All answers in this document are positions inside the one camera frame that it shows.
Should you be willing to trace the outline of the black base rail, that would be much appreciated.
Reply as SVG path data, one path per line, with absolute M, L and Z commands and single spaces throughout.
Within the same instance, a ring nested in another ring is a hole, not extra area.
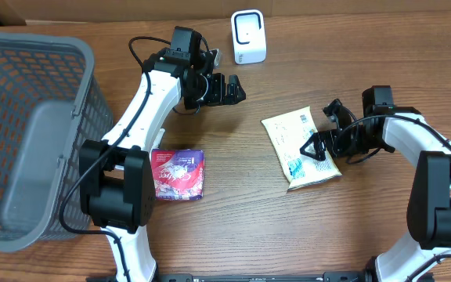
M 363 272 L 325 272 L 308 276 L 193 276 L 188 273 L 159 274 L 156 282 L 365 282 L 372 281 L 371 275 Z

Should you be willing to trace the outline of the grey plastic basket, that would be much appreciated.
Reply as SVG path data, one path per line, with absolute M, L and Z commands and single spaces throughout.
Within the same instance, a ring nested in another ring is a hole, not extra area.
M 82 40 L 0 32 L 0 251 L 39 240 L 67 240 L 89 219 L 68 190 L 78 152 L 113 125 L 94 78 L 93 51 Z

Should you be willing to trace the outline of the white gold-capped tube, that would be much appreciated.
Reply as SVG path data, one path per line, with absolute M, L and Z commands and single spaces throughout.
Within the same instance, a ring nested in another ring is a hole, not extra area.
M 154 141 L 153 141 L 153 145 L 151 146 L 151 150 L 155 150 L 155 149 L 158 149 L 158 148 L 159 148 L 159 146 L 160 146 L 160 144 L 161 144 L 161 140 L 162 140 L 164 134 L 165 134 L 165 129 L 164 129 L 164 128 L 161 128 L 161 129 L 159 130 L 159 132 L 157 133 L 157 135 L 156 135 Z

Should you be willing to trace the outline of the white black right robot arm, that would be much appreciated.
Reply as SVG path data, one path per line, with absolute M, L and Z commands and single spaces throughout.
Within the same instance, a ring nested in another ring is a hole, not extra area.
M 362 94 L 363 117 L 339 99 L 323 108 L 336 127 L 312 134 L 300 152 L 316 161 L 328 156 L 363 160 L 380 150 L 398 151 L 415 167 L 406 211 L 407 232 L 361 271 L 325 272 L 325 281 L 432 281 L 430 270 L 451 259 L 451 141 L 414 107 L 399 107 L 388 85 Z

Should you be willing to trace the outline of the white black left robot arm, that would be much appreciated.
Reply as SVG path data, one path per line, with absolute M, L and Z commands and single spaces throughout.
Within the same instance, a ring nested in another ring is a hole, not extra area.
M 165 48 L 138 63 L 141 81 L 118 123 L 79 151 L 81 211 L 108 237 L 117 267 L 115 281 L 153 281 L 157 263 L 146 225 L 156 200 L 150 153 L 164 134 L 166 117 L 179 104 L 187 110 L 235 105 L 246 98 L 236 75 L 216 73 L 217 54 L 206 39 L 175 27 Z

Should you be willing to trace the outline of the white barcode scanner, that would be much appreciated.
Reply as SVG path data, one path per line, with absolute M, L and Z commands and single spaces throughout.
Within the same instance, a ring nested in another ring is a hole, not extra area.
M 258 9 L 236 11 L 230 22 L 235 63 L 243 65 L 263 62 L 267 44 L 262 12 Z

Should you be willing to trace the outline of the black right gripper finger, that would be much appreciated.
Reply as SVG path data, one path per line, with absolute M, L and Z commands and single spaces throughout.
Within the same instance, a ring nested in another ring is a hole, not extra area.
M 326 151 L 327 151 L 327 149 L 322 153 L 315 153 L 314 150 L 310 147 L 309 153 L 301 153 L 300 151 L 299 152 L 301 155 L 310 157 L 311 159 L 313 159 L 315 161 L 325 161 L 327 159 Z
M 308 140 L 300 147 L 301 153 L 309 153 L 309 148 L 312 148 L 315 153 L 322 153 L 326 150 L 324 138 L 319 132 L 311 134 Z

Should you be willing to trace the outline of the red purple snack packet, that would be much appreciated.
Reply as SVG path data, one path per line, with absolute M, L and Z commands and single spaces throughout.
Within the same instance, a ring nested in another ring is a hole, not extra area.
M 201 199 L 204 161 L 202 150 L 152 150 L 150 163 L 156 198 L 164 201 Z

